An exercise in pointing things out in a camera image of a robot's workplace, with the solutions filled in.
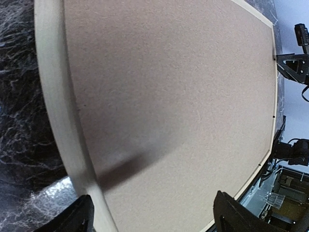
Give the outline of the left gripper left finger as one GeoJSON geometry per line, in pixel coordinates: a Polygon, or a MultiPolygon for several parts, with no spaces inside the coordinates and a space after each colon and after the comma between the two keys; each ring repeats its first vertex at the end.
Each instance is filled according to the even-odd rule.
{"type": "Polygon", "coordinates": [[[53,220],[35,232],[92,232],[94,204],[90,195],[82,195],[53,220]]]}

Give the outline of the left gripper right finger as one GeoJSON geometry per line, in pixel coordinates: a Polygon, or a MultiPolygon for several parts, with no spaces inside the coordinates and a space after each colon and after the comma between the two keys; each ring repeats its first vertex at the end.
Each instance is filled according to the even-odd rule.
{"type": "Polygon", "coordinates": [[[213,203],[214,221],[218,232],[276,232],[272,226],[239,204],[226,192],[217,191],[213,203]]]}

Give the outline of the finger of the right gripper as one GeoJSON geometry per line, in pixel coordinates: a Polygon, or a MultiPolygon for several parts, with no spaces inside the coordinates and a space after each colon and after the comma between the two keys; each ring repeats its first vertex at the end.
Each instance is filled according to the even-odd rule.
{"type": "Polygon", "coordinates": [[[276,55],[278,71],[284,78],[309,84],[309,55],[308,54],[284,54],[276,55]]]}

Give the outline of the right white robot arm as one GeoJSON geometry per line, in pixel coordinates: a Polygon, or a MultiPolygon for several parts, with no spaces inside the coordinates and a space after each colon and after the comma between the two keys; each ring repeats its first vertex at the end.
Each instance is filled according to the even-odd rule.
{"type": "MultiPolygon", "coordinates": [[[[301,92],[302,98],[308,102],[304,93],[309,89],[309,55],[285,54],[276,55],[277,70],[284,78],[305,85],[301,92]]],[[[278,159],[288,161],[289,165],[309,165],[309,141],[308,139],[295,139],[290,142],[279,142],[275,145],[275,153],[278,159]]]]}

